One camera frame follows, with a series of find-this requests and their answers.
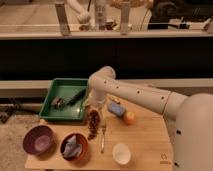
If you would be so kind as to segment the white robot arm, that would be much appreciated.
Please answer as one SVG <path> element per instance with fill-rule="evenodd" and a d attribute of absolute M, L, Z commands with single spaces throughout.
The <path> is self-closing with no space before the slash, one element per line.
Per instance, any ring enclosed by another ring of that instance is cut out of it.
<path fill-rule="evenodd" d="M 102 106 L 111 94 L 174 120 L 173 171 L 213 171 L 213 94 L 136 86 L 117 80 L 110 66 L 91 74 L 88 86 L 90 105 Z"/>

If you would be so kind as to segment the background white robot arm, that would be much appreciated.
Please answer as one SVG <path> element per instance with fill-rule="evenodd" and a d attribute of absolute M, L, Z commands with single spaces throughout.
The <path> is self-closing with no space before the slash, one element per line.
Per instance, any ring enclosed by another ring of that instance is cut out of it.
<path fill-rule="evenodd" d="M 84 30 L 90 29 L 90 13 L 78 2 L 78 0 L 66 0 L 71 9 L 77 13 L 77 20 Z"/>

